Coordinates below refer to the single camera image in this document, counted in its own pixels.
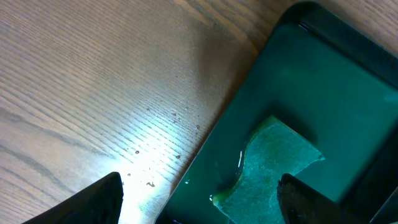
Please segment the green scrub sponge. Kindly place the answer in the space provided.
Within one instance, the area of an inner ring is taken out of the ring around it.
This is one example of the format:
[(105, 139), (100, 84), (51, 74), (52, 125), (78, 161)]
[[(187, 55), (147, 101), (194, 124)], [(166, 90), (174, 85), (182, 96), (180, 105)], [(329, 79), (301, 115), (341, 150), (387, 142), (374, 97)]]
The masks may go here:
[(282, 223), (277, 186), (283, 174), (296, 175), (324, 160), (308, 140), (275, 116), (256, 129), (239, 159), (235, 185), (213, 197), (213, 205), (234, 223)]

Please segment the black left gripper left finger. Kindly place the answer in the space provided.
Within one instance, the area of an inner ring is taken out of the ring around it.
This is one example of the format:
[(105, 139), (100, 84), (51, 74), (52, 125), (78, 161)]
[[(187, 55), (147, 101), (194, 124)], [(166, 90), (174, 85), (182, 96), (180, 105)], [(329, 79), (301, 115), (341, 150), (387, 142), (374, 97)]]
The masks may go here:
[(120, 174), (111, 172), (24, 224), (118, 224), (123, 195)]

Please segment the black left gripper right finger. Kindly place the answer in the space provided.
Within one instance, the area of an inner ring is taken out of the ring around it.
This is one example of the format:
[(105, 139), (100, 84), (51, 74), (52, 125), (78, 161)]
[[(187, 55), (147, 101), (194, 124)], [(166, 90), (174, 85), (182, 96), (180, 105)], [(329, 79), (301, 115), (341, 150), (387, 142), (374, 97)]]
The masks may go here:
[(288, 224), (368, 224), (288, 173), (278, 181), (277, 200)]

